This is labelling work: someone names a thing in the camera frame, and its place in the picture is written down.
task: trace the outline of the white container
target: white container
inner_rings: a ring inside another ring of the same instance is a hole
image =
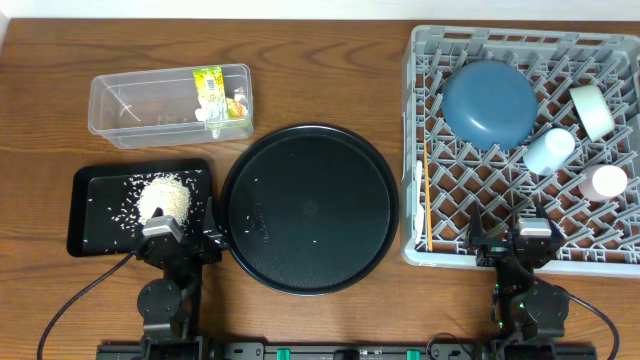
[[[247,115],[211,123],[198,121],[193,70],[219,66],[225,95],[239,100]],[[243,64],[102,75],[93,80],[89,131],[121,149],[242,139],[253,135],[253,95]]]
[[[578,185],[582,195],[591,201],[608,201],[627,188],[627,174],[615,165],[593,165],[582,171],[587,179]]]
[[[597,86],[581,86],[569,93],[589,140],[596,141],[613,131],[615,124],[609,106]]]
[[[522,160],[534,174],[548,176],[560,169],[575,147],[570,132],[551,129],[529,144]]]

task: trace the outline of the black round tray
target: black round tray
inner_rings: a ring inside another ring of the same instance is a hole
[[[240,156],[220,215],[233,256],[251,276],[283,292],[317,295],[375,268],[398,213],[395,180],[371,144],[309,125],[269,134]]]

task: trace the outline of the white ceramic cup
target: white ceramic cup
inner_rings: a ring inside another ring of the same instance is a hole
[[[596,141],[613,131],[615,124],[609,105],[597,86],[581,86],[570,89],[569,93],[591,141]]]
[[[575,147],[570,132],[551,129],[529,144],[522,160],[534,174],[548,176],[560,169]]]
[[[587,179],[578,185],[578,189],[591,201],[611,200],[627,188],[627,174],[615,165],[592,165],[582,174]]]

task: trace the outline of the chopstick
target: chopstick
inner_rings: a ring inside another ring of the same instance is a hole
[[[431,232],[431,195],[429,194],[429,160],[427,153],[427,139],[422,140],[424,144],[424,204],[425,204],[425,217],[427,218],[427,250],[433,252],[433,234]]]

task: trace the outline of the dish rack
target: dish rack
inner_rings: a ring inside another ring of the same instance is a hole
[[[535,216],[535,203],[541,202],[566,244],[540,272],[640,276],[640,159],[634,151],[640,149],[639,55],[640,39],[628,35],[416,27],[403,59],[404,259],[416,266],[483,269],[476,267],[475,253],[462,247],[473,204],[480,208],[487,235],[501,237],[513,217]],[[521,146],[479,150],[458,139],[443,118],[442,84],[462,66],[480,60],[513,66],[536,92],[538,118]],[[596,142],[580,127],[568,91],[588,84],[603,92],[615,121],[614,131]],[[554,127],[568,130],[576,149],[555,174],[535,175],[522,161],[526,145]],[[416,193],[425,206],[425,182],[418,184],[413,174],[425,151],[433,252],[427,250],[426,231],[416,245],[414,228]],[[585,167],[601,163],[620,166],[630,180],[620,196],[594,203],[582,197],[577,185]]]

